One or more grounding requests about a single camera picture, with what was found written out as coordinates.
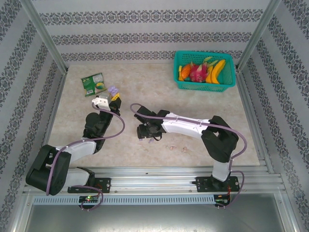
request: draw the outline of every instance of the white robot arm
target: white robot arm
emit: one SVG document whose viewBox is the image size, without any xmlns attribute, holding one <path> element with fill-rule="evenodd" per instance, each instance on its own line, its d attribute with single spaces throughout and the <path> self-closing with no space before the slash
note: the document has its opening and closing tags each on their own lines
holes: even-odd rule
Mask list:
<svg viewBox="0 0 309 232">
<path fill-rule="evenodd" d="M 101 94 L 92 100 L 92 103 L 99 109 L 105 109 L 120 115 L 121 100 L 119 97 L 111 101 L 109 94 Z M 75 143 L 64 149 L 58 156 L 52 173 L 49 193 L 56 195 L 62 188 L 72 186 L 94 187 L 94 172 L 85 168 L 69 169 L 69 165 L 88 155 L 97 153 L 103 146 L 105 140 L 88 141 L 103 137 L 108 128 L 113 115 L 107 112 L 90 113 L 86 117 L 83 137 L 80 143 Z M 42 191 L 47 190 L 48 178 L 51 166 L 58 151 L 63 146 L 53 147 L 44 145 L 26 176 L 26 182 Z"/>
<path fill-rule="evenodd" d="M 194 119 L 179 116 L 166 110 L 160 110 L 156 114 L 144 106 L 140 106 L 134 117 L 142 123 L 137 128 L 139 139 L 157 139 L 157 137 L 161 139 L 162 133 L 180 133 L 200 139 L 207 148 L 209 155 L 214 159 L 212 177 L 224 182 L 230 175 L 230 157 L 236 148 L 238 136 L 224 129 L 202 125 L 202 123 L 210 123 L 229 127 L 222 118 L 214 116 L 212 119 Z"/>
</svg>

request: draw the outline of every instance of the purple object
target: purple object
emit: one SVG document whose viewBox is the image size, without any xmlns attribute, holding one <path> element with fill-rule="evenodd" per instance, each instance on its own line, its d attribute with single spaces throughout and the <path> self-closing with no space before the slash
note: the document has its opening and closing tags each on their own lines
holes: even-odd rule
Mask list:
<svg viewBox="0 0 309 232">
<path fill-rule="evenodd" d="M 115 86 L 111 86 L 108 88 L 108 91 L 111 96 L 114 97 L 119 92 L 119 89 L 117 89 Z"/>
</svg>

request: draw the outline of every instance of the striped wall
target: striped wall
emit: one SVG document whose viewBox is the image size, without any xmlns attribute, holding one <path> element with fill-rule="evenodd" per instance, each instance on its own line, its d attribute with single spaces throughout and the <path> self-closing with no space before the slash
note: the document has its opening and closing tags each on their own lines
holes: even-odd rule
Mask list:
<svg viewBox="0 0 309 232">
<path fill-rule="evenodd" d="M 177 50 L 237 62 L 269 0 L 34 0 L 68 65 L 172 62 Z"/>
<path fill-rule="evenodd" d="M 308 5 L 306 0 L 283 0 L 242 70 L 301 231 L 309 231 Z"/>
<path fill-rule="evenodd" d="M 0 232 L 7 231 L 63 78 L 17 0 L 0 1 Z"/>
</svg>

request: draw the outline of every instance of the yellow banana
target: yellow banana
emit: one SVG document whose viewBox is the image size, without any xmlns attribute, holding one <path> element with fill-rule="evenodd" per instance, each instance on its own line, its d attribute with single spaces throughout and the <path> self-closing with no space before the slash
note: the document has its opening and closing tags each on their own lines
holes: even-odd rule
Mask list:
<svg viewBox="0 0 309 232">
<path fill-rule="evenodd" d="M 213 66 L 210 66 L 208 69 L 207 69 L 207 73 L 208 73 L 208 76 L 206 77 L 206 83 L 210 83 L 211 84 L 211 71 L 213 70 Z"/>
<path fill-rule="evenodd" d="M 178 80 L 179 81 L 183 81 L 183 77 L 182 77 L 182 66 L 179 66 L 179 68 L 178 68 L 178 72 L 179 72 L 179 77 L 178 77 Z"/>
<path fill-rule="evenodd" d="M 220 72 L 222 71 L 222 69 L 225 66 L 225 59 L 220 60 L 216 66 L 213 68 L 212 72 L 211 72 L 211 83 L 213 84 L 219 84 L 218 82 L 218 76 L 220 74 Z"/>
</svg>

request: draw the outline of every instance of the teal plastic basket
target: teal plastic basket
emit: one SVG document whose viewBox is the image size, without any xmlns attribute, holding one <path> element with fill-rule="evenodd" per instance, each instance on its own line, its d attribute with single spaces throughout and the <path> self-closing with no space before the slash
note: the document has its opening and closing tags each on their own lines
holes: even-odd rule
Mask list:
<svg viewBox="0 0 309 232">
<path fill-rule="evenodd" d="M 218 81 L 220 84 L 186 82 L 178 80 L 178 68 L 180 65 L 184 66 L 191 61 L 195 64 L 201 64 L 206 57 L 212 57 L 208 62 L 225 59 L 226 64 L 218 76 Z M 229 54 L 224 53 L 177 51 L 174 60 L 174 80 L 180 89 L 223 92 L 236 84 L 234 62 Z"/>
</svg>

